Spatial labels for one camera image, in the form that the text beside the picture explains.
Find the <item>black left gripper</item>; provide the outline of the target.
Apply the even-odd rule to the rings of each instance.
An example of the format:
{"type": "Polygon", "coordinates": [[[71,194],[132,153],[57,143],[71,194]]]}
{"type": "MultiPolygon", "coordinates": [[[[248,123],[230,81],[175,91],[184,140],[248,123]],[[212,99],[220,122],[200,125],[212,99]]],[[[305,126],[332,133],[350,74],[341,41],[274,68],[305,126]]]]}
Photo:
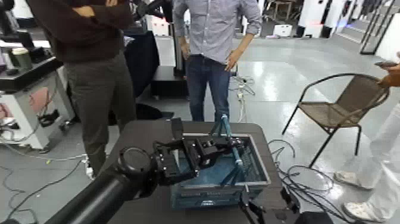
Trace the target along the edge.
{"type": "Polygon", "coordinates": [[[213,167],[220,156],[234,154],[234,147],[243,146],[243,140],[232,137],[155,141],[153,162],[158,184],[170,186],[196,178],[201,170],[213,167]]]}

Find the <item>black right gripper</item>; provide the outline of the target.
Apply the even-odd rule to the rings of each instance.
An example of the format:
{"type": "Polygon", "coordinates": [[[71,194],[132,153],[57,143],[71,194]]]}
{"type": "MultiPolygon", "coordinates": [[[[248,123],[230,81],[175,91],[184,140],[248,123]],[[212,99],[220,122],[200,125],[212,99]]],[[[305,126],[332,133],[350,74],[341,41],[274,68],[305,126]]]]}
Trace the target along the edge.
{"type": "Polygon", "coordinates": [[[294,224],[300,215],[300,202],[292,191],[285,187],[268,187],[260,193],[260,205],[251,201],[248,191],[240,193],[239,207],[250,224],[277,223],[294,224]]]}

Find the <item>left hand of checked-shirt person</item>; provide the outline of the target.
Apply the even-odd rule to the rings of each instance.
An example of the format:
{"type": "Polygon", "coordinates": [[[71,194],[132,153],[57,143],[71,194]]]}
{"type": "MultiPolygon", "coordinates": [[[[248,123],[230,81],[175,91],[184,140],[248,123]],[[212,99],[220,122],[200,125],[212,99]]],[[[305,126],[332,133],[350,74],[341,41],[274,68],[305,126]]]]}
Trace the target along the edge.
{"type": "Polygon", "coordinates": [[[225,71],[230,71],[237,64],[242,54],[243,50],[240,48],[233,50],[227,57],[227,64],[225,67],[225,71]]]}

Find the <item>right hand of checked-shirt person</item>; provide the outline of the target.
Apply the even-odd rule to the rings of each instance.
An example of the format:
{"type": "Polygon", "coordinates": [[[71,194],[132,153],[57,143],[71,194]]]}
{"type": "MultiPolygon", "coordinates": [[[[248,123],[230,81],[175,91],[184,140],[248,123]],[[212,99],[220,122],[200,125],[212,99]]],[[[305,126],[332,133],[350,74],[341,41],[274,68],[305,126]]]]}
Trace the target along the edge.
{"type": "Polygon", "coordinates": [[[185,60],[190,57],[190,45],[186,42],[180,44],[180,48],[182,50],[182,55],[185,60]]]}

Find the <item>hand of orange-top person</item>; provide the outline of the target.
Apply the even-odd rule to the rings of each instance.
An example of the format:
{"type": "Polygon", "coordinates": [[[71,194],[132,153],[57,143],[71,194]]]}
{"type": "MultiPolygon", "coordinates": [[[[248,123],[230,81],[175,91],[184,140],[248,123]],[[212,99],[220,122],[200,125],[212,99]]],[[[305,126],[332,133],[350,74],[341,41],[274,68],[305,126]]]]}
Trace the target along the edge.
{"type": "Polygon", "coordinates": [[[399,64],[392,67],[383,67],[387,75],[379,81],[382,87],[400,87],[400,68],[399,64]]]}

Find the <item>hand of brown-sweater person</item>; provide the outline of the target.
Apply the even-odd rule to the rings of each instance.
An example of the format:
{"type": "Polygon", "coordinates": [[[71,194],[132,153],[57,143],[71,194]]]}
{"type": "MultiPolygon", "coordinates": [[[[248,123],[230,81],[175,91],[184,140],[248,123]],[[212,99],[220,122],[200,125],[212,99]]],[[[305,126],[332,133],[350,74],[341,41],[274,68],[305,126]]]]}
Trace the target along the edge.
{"type": "Polygon", "coordinates": [[[95,13],[90,6],[75,7],[73,10],[82,17],[94,17],[95,13]]]}

